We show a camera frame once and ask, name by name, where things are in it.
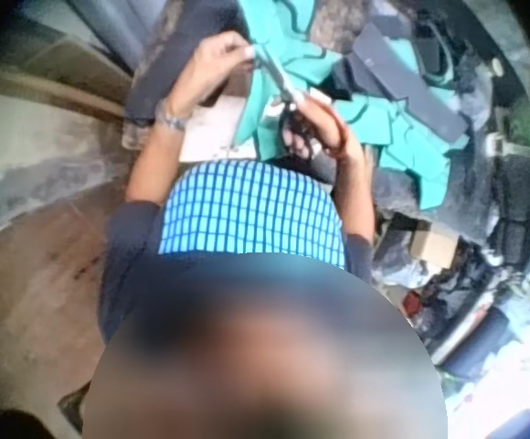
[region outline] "cardboard box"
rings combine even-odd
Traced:
[[[415,258],[450,268],[458,247],[458,234],[437,224],[421,221],[411,240],[409,254]]]

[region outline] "right hand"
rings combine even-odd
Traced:
[[[345,155],[342,159],[348,161],[362,161],[365,159],[364,148],[358,140],[355,134],[348,128],[346,122],[340,117],[334,110],[334,117],[323,110],[315,98],[304,93],[303,99],[296,100],[298,111],[305,117],[313,126],[317,133],[316,138],[324,145],[324,149],[328,151],[329,155],[332,155],[332,151],[336,150],[340,146],[341,135],[340,130],[347,132]],[[343,125],[340,128],[336,121]],[[308,150],[305,147],[305,139],[299,134],[293,133],[289,127],[284,127],[281,133],[283,142],[290,148],[297,156],[301,158],[308,157]]]

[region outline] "hand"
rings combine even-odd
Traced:
[[[165,110],[187,119],[238,66],[252,65],[254,48],[237,32],[203,39],[165,100]]]
[[[330,108],[330,111],[333,112],[334,117],[328,114],[312,96],[302,95],[302,97],[303,99],[296,100],[298,111],[301,116],[313,125],[316,131],[316,138],[323,144],[324,150],[328,152],[328,155],[332,156],[333,150],[340,146],[341,130],[343,130],[347,132],[347,138],[345,154],[342,159],[348,161],[364,160],[363,146],[360,145],[355,134],[346,126],[342,117],[334,112],[332,108]],[[305,145],[305,139],[299,134],[292,132],[288,126],[284,126],[281,135],[285,145],[297,156],[304,159],[312,158],[309,157],[310,152]]]

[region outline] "dark sleeve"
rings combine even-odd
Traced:
[[[344,251],[346,270],[370,284],[373,248],[368,241],[360,235],[346,235]]]
[[[107,224],[107,254],[99,295],[98,319],[105,342],[131,309],[134,297],[124,286],[146,253],[155,252],[159,241],[156,227],[160,208],[151,202],[121,205]]]

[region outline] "wristwatch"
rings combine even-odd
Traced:
[[[169,112],[167,112],[164,108],[164,100],[160,100],[157,103],[157,107],[155,107],[155,121],[162,123],[163,125],[167,126],[168,128],[173,128],[178,131],[185,131],[186,130],[186,123],[187,120],[180,119],[178,117],[173,116]]]

